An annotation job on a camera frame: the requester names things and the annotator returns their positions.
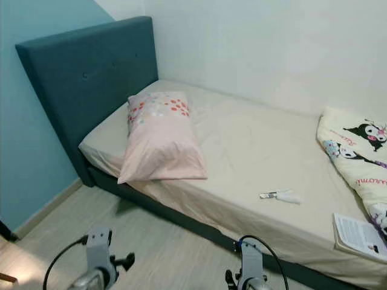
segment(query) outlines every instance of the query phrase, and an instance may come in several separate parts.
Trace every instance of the fitted sheet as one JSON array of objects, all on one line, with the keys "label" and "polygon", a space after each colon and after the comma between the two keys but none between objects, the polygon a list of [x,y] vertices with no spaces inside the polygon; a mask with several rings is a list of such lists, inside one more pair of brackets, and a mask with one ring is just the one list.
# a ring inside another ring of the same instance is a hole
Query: fitted sheet
[{"label": "fitted sheet", "polygon": [[[333,213],[363,221],[366,215],[316,141],[317,117],[166,80],[144,91],[187,94],[209,178],[130,186],[233,239],[257,235],[283,260],[383,289],[386,264],[334,249]],[[126,116],[124,104],[79,146],[91,164],[115,177],[125,152]],[[293,189],[303,202],[259,199],[273,189]]]}]

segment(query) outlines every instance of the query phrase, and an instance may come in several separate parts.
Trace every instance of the teal headboard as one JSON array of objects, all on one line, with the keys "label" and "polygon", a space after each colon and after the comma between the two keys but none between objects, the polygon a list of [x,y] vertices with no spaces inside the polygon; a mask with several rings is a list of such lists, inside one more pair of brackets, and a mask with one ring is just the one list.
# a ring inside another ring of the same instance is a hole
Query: teal headboard
[{"label": "teal headboard", "polygon": [[78,175],[94,185],[78,145],[128,95],[158,79],[152,19],[70,31],[16,49]]}]

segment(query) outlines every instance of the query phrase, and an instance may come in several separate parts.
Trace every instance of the bed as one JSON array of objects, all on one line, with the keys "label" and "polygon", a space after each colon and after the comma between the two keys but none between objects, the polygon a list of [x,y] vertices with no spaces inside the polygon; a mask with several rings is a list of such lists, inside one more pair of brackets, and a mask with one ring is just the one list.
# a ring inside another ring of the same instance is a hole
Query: bed
[{"label": "bed", "polygon": [[[319,147],[316,117],[159,80],[149,17],[31,40],[16,48],[87,186],[129,199],[229,250],[243,234],[258,235],[287,261],[289,277],[314,289],[354,288],[336,279],[384,289],[387,265],[334,249],[332,214],[363,220],[365,214]],[[125,101],[143,89],[189,96],[208,180],[117,185],[128,134]],[[262,191],[283,188],[292,188],[303,203],[258,198]],[[275,267],[270,256],[264,261]]]}]

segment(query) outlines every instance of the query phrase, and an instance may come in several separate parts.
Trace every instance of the pillow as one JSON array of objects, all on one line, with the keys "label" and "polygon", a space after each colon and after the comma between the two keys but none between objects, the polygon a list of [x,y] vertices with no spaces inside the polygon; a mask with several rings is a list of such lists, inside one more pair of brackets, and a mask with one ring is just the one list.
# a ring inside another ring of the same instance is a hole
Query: pillow
[{"label": "pillow", "polygon": [[203,155],[183,92],[128,98],[129,137],[118,183],[150,179],[206,179]]}]

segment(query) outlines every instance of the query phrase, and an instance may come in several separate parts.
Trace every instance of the cartoon print blanket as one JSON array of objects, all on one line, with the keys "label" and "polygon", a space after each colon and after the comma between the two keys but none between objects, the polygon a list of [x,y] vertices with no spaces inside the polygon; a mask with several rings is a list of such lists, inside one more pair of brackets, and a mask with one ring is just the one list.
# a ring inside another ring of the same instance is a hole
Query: cartoon print blanket
[{"label": "cartoon print blanket", "polygon": [[326,108],[317,139],[345,181],[363,199],[372,221],[387,236],[386,124]]}]

